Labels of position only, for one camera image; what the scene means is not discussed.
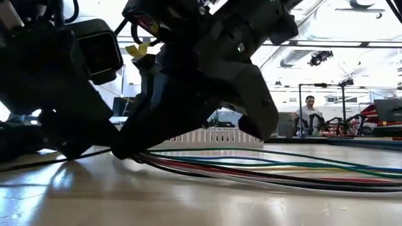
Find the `person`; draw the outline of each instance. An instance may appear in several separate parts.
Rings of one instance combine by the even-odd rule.
[[[314,101],[315,97],[312,95],[309,95],[306,97],[306,105],[301,108],[301,113],[303,114],[303,120],[307,121],[308,126],[310,126],[310,114],[318,114],[319,116],[321,115],[320,111],[316,108],[314,108]],[[297,109],[294,113],[292,113],[292,119],[295,120],[297,117],[300,116],[300,109]],[[317,125],[318,125],[318,120],[315,117],[313,120],[313,128],[314,132],[317,131]]]

